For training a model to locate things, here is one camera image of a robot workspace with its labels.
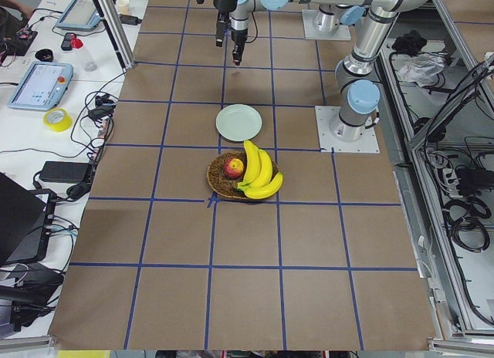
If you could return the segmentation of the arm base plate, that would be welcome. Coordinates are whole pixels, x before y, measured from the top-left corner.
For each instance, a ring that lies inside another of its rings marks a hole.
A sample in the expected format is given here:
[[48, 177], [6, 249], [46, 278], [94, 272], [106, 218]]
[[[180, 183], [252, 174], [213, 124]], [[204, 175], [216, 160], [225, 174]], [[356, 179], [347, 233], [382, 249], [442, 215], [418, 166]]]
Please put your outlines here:
[[360, 127], [350, 127], [340, 120], [339, 106], [316, 106], [316, 125], [320, 150], [326, 153], [379, 154], [380, 148], [371, 115]]
[[347, 25], [341, 25], [333, 14], [320, 10], [302, 10], [303, 28], [306, 39], [328, 41], [350, 41], [351, 34]]

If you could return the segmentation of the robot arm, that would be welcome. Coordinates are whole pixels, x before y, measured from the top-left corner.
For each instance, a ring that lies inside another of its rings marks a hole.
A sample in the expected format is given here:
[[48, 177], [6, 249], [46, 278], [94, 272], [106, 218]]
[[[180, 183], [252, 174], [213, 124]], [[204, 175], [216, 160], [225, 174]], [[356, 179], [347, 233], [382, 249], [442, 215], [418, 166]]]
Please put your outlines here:
[[[238, 0], [236, 10], [230, 15], [233, 63], [239, 66], [248, 40], [249, 20], [256, 11], [279, 11], [293, 0]], [[306, 39], [348, 41], [349, 28], [360, 21], [364, 5], [319, 4], [317, 10], [302, 10]]]
[[[340, 86], [342, 105], [330, 121], [330, 131], [339, 140], [354, 142], [362, 137], [367, 119], [375, 112], [381, 93], [367, 79], [392, 26], [402, 12], [411, 11], [427, 0], [213, 0], [218, 11], [216, 45], [222, 46], [226, 32], [234, 42], [232, 57], [242, 62], [247, 43], [249, 19], [256, 11], [277, 11], [289, 3], [317, 3], [314, 23], [317, 29], [334, 31], [329, 24], [359, 24], [352, 52], [337, 66], [335, 77]], [[204, 0], [196, 0], [201, 5]]]

